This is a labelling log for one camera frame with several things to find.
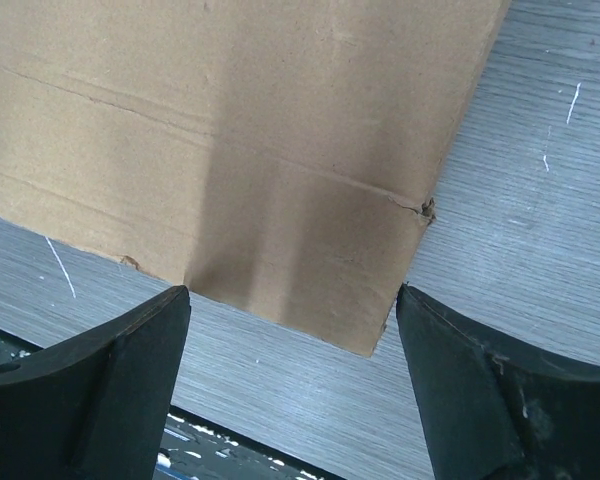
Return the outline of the brown cardboard box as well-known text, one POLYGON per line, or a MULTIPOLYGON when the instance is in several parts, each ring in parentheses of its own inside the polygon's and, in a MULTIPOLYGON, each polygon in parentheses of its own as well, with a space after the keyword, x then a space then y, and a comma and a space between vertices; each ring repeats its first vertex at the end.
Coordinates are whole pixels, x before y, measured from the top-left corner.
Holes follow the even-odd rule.
POLYGON ((0 218, 362 356, 505 1, 0 1, 0 218))

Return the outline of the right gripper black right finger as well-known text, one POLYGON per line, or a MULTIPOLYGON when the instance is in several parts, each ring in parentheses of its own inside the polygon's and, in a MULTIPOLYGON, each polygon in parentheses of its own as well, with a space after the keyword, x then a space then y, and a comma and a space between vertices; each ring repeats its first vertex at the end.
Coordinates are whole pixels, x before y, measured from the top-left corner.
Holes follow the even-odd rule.
POLYGON ((396 319, 437 479, 600 479, 600 366, 404 284, 396 319))

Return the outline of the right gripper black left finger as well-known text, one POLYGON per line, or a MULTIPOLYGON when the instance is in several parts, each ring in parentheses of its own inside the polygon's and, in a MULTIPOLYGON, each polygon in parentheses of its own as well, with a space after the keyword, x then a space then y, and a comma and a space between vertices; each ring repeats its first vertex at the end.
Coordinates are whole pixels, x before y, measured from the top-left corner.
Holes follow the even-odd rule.
POLYGON ((0 364, 0 479, 150 479, 191 316, 174 286, 0 364))

